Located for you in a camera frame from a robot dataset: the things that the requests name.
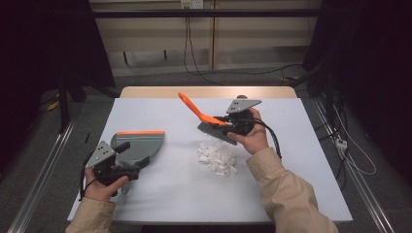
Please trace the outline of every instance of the orange part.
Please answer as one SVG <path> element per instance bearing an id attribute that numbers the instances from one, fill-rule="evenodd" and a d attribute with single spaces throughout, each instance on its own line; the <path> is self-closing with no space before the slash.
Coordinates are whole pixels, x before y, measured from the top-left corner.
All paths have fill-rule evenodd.
<path id="1" fill-rule="evenodd" d="M 218 120 L 212 116 L 207 116 L 202 114 L 199 109 L 196 108 L 196 106 L 193 104 L 193 102 L 190 101 L 190 99 L 182 92 L 178 93 L 179 97 L 181 98 L 181 100 L 191 109 L 192 112 L 194 112 L 197 117 L 199 117 L 199 119 L 202 122 L 205 123 L 214 123 L 214 124 L 218 124 L 218 125 L 227 125 L 225 122 Z"/>
<path id="2" fill-rule="evenodd" d="M 130 134 L 164 134 L 163 130 L 131 130 L 131 131 L 121 131 L 117 133 L 118 135 L 130 135 Z"/>

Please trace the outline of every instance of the white crumpled paper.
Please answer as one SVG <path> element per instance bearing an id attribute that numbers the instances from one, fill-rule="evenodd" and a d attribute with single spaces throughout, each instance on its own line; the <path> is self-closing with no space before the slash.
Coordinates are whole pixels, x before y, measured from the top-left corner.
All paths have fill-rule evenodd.
<path id="1" fill-rule="evenodd" d="M 205 143 L 201 143 L 197 151 L 200 153 L 199 162 L 207 164 L 216 175 L 229 176 L 230 171 L 237 174 L 237 169 L 233 166 L 236 162 L 236 157 L 233 155 L 229 144 L 208 146 Z"/>

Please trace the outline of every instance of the beige jacket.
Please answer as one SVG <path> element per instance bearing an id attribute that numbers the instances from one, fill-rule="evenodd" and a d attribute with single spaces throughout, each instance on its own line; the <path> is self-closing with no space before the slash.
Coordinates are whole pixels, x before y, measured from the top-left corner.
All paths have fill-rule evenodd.
<path id="1" fill-rule="evenodd" d="M 273 148 L 259 151 L 246 162 L 276 232 L 337 232 L 333 222 L 319 213 L 312 185 L 287 171 Z M 84 198 L 66 232 L 109 232 L 114 209 L 114 203 Z"/>

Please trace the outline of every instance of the electrical outlet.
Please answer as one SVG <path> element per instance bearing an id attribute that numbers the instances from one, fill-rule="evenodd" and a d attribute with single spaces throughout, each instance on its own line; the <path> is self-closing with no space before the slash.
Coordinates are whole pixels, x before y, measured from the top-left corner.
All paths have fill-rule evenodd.
<path id="1" fill-rule="evenodd" d="M 191 0 L 191 9 L 203 9 L 203 0 Z"/>

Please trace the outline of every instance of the hand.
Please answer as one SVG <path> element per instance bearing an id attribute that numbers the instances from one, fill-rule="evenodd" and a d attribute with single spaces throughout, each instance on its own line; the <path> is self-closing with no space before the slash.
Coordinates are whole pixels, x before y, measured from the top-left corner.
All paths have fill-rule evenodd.
<path id="1" fill-rule="evenodd" d="M 249 111 L 251 111 L 254 118 L 261 119 L 258 110 L 251 108 Z M 251 154 L 257 153 L 258 151 L 269 147 L 266 138 L 266 128 L 260 124 L 255 124 L 252 131 L 246 136 L 232 132 L 228 132 L 227 136 L 242 144 L 243 147 L 245 147 L 245 150 Z"/>
<path id="2" fill-rule="evenodd" d="M 117 181 L 106 186 L 96 180 L 93 169 L 85 170 L 86 184 L 91 183 L 85 193 L 85 197 L 96 201 L 110 201 L 112 194 L 128 182 L 128 177 L 120 177 Z"/>

